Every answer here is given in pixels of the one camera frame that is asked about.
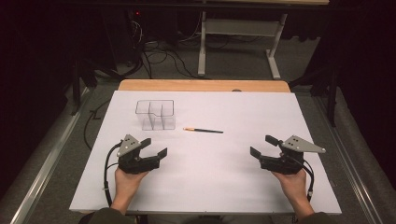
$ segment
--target wire mesh pen holder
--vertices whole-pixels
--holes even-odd
[[[175,129],[173,100],[138,101],[135,111],[143,131]]]

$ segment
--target person's right hand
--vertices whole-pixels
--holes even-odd
[[[288,198],[297,218],[303,219],[315,213],[306,198],[306,173],[304,169],[301,169],[295,175],[282,175],[276,172],[272,172],[272,174],[279,180],[283,193]]]

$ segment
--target pen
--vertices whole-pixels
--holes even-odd
[[[222,131],[213,131],[206,129],[195,129],[195,128],[183,128],[184,131],[192,131],[192,132],[202,132],[202,133],[223,133]]]

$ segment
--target hand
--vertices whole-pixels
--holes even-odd
[[[114,198],[111,208],[119,210],[125,215],[126,210],[131,203],[132,198],[140,186],[140,182],[149,172],[137,175],[126,174],[120,168],[115,172],[116,177],[116,197]]]
[[[295,175],[282,175],[276,172],[272,172],[272,174],[279,180],[283,193],[288,198],[297,218],[301,220],[315,213],[306,198],[304,169]]]

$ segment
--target green sleeve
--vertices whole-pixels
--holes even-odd
[[[124,216],[118,210],[112,208],[102,208],[97,211],[89,224],[108,224],[108,223],[117,223],[117,224],[134,224],[134,221],[129,217]]]
[[[337,224],[326,213],[315,213],[309,217],[305,217],[298,222],[299,224]]]

